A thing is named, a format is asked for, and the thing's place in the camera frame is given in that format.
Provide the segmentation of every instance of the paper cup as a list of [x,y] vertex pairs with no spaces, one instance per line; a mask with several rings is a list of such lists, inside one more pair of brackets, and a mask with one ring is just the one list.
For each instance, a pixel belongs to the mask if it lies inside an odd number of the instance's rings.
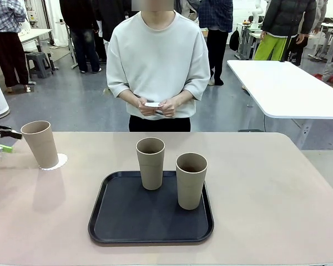
[[191,210],[199,206],[206,171],[207,160],[199,154],[182,154],[177,158],[176,179],[181,208]]
[[146,190],[157,190],[163,182],[165,143],[154,137],[147,137],[136,144],[142,185]]
[[49,122],[35,121],[28,123],[21,128],[21,133],[40,168],[48,169],[58,163],[56,144]]

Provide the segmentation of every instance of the neon green pants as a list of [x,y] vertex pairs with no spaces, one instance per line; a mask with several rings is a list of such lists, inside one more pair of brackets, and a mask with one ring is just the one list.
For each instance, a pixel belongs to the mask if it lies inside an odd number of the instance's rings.
[[285,50],[286,38],[273,37],[271,35],[265,35],[264,40],[259,44],[258,49],[254,55],[254,60],[267,60],[271,51],[273,55],[271,56],[272,61],[281,60],[282,53]]

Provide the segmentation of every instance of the hand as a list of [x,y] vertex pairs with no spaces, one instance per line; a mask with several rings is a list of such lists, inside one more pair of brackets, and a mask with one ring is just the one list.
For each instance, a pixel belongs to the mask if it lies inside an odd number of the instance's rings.
[[320,32],[320,29],[319,28],[315,28],[314,30],[313,30],[313,33],[316,35],[316,34],[318,34],[318,32]]
[[176,113],[176,109],[178,108],[178,105],[173,98],[162,101],[159,106],[158,110],[162,111],[163,115],[166,117],[173,117]]
[[300,33],[300,35],[296,39],[296,44],[302,43],[304,41],[305,37],[306,37],[306,34]]
[[144,116],[150,116],[154,115],[156,108],[145,106],[145,103],[147,102],[146,98],[141,97],[137,98],[137,104],[138,110],[142,113]]
[[266,32],[265,31],[262,31],[261,34],[260,34],[260,39],[261,40],[264,40],[264,37],[266,36]]

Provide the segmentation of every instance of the blue plaid shirt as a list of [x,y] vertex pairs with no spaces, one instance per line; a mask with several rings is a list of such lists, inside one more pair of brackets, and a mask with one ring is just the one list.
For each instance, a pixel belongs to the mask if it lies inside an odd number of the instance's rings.
[[25,19],[26,10],[19,0],[0,0],[0,32],[19,33],[19,23]]
[[199,8],[200,28],[232,32],[233,0],[203,0]]

